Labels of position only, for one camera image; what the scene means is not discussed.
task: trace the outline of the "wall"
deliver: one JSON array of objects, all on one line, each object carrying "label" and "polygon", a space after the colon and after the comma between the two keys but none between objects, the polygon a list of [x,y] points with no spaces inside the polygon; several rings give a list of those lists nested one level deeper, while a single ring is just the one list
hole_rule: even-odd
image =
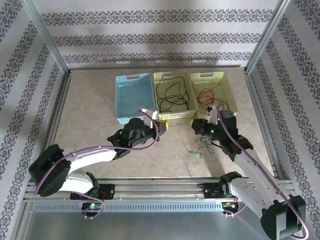
[{"label": "wall", "polygon": [[0,240],[10,239],[63,73],[19,0],[0,0]]},{"label": "wall", "polygon": [[244,67],[277,2],[34,1],[72,69]]},{"label": "wall", "polygon": [[293,0],[251,73],[277,157],[320,239],[320,5]]}]

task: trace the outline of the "yellow plastic basket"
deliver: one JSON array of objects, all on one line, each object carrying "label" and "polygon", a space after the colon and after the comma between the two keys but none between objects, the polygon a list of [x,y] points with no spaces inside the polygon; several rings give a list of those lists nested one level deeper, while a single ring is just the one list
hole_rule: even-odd
[{"label": "yellow plastic basket", "polygon": [[[229,110],[233,111],[234,115],[237,114],[238,108],[234,95],[231,91],[230,85],[226,74],[223,71],[219,72],[206,72],[206,73],[194,73],[190,75],[191,83],[194,84],[194,87],[197,91],[201,92],[204,89],[213,89],[214,98],[220,99],[228,103]],[[192,89],[194,98],[199,95]],[[197,103],[196,118],[197,119],[208,119],[207,111],[204,110],[200,103]]]},{"label": "yellow plastic basket", "polygon": [[[169,71],[169,72],[156,72],[153,74],[153,82],[154,82],[154,93],[155,93],[155,102],[156,106],[159,109],[158,105],[158,96],[163,97],[165,95],[165,91],[174,83],[181,83],[181,78],[174,78],[174,77],[183,77],[185,81],[185,88],[186,92],[189,95],[189,110],[185,104],[183,105],[172,105],[169,109],[171,112],[163,112],[159,113],[159,118],[161,120],[169,120],[169,119],[181,119],[181,118],[188,118],[193,117],[197,110],[196,100],[193,94],[189,73],[187,70],[177,70],[177,71]],[[176,87],[170,88],[167,91],[167,96],[170,95],[178,95]],[[163,102],[161,104],[164,108],[169,108],[170,103]]]}]

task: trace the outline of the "cable bundle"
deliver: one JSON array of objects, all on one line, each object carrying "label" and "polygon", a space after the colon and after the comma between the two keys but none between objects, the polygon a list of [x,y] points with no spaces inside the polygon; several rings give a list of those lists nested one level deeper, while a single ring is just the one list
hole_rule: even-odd
[{"label": "cable bundle", "polygon": [[[164,92],[164,96],[159,96],[158,94],[158,87],[160,85],[161,82],[165,82],[167,80],[173,80],[173,79],[181,79],[183,81],[183,86],[184,86],[184,90],[181,89],[181,83],[180,82],[175,82],[172,85],[170,85]],[[167,95],[167,92],[169,90],[172,90],[173,88],[177,88],[177,92],[179,92],[179,94],[177,95]],[[155,94],[157,96],[157,105],[159,106],[159,112],[163,113],[163,112],[171,112],[171,108],[173,105],[185,105],[186,106],[186,110],[190,110],[190,104],[189,104],[189,94],[187,93],[187,88],[186,88],[186,81],[182,76],[175,76],[172,78],[166,78],[164,79],[164,76],[162,76],[162,79],[160,80],[160,82],[157,84],[156,88],[155,88]],[[169,107],[163,107],[163,104],[168,103],[170,106]]]},{"label": "cable bundle", "polygon": [[226,101],[223,101],[219,98],[215,97],[214,89],[218,87],[220,83],[213,88],[205,88],[202,91],[198,91],[195,85],[192,83],[192,88],[195,94],[196,101],[200,104],[200,106],[207,111],[207,106],[213,105],[215,100],[218,100],[222,103],[223,109],[225,109],[225,105],[227,106],[227,110],[229,110],[229,104]]}]

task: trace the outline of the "beige table surface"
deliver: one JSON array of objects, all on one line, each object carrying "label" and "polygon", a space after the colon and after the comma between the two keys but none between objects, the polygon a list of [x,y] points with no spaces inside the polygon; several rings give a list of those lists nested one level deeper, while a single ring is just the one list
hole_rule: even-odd
[{"label": "beige table surface", "polygon": [[[238,106],[239,134],[248,138],[262,162],[272,171],[267,150],[249,90],[240,67],[185,68],[189,73],[225,72]],[[55,143],[63,149],[82,148],[106,141],[123,125],[115,117],[115,77],[169,69],[74,70],[58,126]],[[190,118],[170,120],[170,125],[188,123]],[[237,171],[245,173],[219,148],[215,154],[202,149],[203,158],[190,154],[203,146],[189,125],[169,127],[153,147],[132,151],[111,162],[89,165],[78,172],[91,172],[96,178],[111,177],[219,177]]]}]

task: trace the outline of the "purple cable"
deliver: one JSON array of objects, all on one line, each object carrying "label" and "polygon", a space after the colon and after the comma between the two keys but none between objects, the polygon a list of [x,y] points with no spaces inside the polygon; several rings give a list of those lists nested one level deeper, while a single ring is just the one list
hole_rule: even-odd
[{"label": "purple cable", "polygon": [[290,237],[294,238],[294,239],[300,239],[300,240],[306,240],[309,237],[309,230],[307,228],[307,225],[305,223],[305,221],[302,219],[302,217],[300,216],[299,212],[295,209],[295,207],[291,204],[291,202],[287,199],[287,197],[281,192],[280,188],[278,188],[278,186],[274,183],[274,181],[272,181],[272,179],[270,178],[270,176],[268,175],[268,173],[263,169],[263,167],[255,160],[254,157],[252,157],[239,143],[237,143],[237,141],[231,136],[230,132],[228,131],[228,129],[226,128],[226,125],[224,124],[224,122],[222,121],[221,118],[221,113],[220,113],[220,106],[221,106],[221,102],[217,105],[217,113],[218,113],[218,118],[220,119],[220,123],[223,127],[223,130],[225,131],[225,133],[227,134],[227,136],[230,138],[230,140],[261,170],[262,174],[266,177],[266,179],[269,181],[269,183],[274,187],[274,189],[276,190],[276,192],[284,199],[284,201],[286,202],[286,204],[288,204],[288,206],[291,208],[291,210],[293,211],[293,213],[296,215],[296,217],[299,219],[300,223],[302,224],[304,231],[305,231],[305,236],[295,236],[295,235],[290,235]]},{"label": "purple cable", "polygon": [[[153,141],[150,145],[145,146],[145,147],[142,147],[142,148],[130,148],[130,147],[122,147],[122,146],[92,146],[92,147],[87,147],[87,148],[83,148],[83,149],[79,149],[79,150],[77,150],[77,151],[71,152],[71,153],[69,153],[69,154],[61,157],[58,161],[56,161],[56,162],[49,168],[49,170],[43,175],[43,177],[41,178],[40,182],[39,182],[38,185],[36,186],[35,191],[34,191],[34,195],[37,196],[37,195],[39,194],[39,189],[41,188],[42,184],[43,184],[44,181],[47,179],[47,177],[49,176],[49,174],[52,172],[52,170],[53,170],[61,161],[65,160],[65,159],[67,159],[67,158],[69,158],[69,157],[73,157],[73,156],[75,156],[75,155],[77,155],[77,154],[81,154],[81,153],[83,153],[83,152],[87,152],[87,151],[90,151],[90,150],[96,150],[96,149],[122,149],[122,150],[130,150],[130,151],[134,150],[134,151],[137,151],[137,150],[145,150],[145,149],[148,149],[148,148],[150,148],[151,146],[153,146],[153,145],[156,143],[156,141],[157,141],[157,139],[158,139],[158,137],[159,137],[159,128],[158,128],[158,126],[157,126],[157,123],[156,123],[155,120],[152,119],[151,116],[149,116],[149,115],[146,114],[145,112],[143,112],[143,111],[141,111],[141,110],[139,110],[138,112],[141,113],[141,114],[143,114],[143,115],[145,115],[145,116],[147,116],[147,117],[152,121],[152,125],[153,125],[154,128],[155,128],[155,138],[154,138],[154,141]],[[102,203],[102,210],[101,210],[100,212],[98,212],[96,215],[94,215],[92,218],[95,218],[95,217],[99,216],[99,215],[103,212],[103,210],[104,210],[104,208],[105,208],[105,204],[104,204],[103,201],[99,200],[98,198],[91,197],[91,196],[88,196],[88,195],[83,194],[83,193],[79,193],[79,192],[76,192],[76,193],[79,194],[79,195],[81,195],[81,196],[83,196],[83,197],[85,197],[85,198],[92,199],[92,200],[95,200],[95,201],[98,201],[98,202]]]},{"label": "purple cable", "polygon": [[228,213],[229,215],[227,215],[227,217],[230,217],[230,216],[235,216],[235,215],[238,215],[239,213],[241,213],[245,208],[246,208],[247,205],[244,205],[242,208],[240,208],[238,211],[236,212],[232,212],[232,211],[228,211],[228,210],[223,210],[224,212]]}]

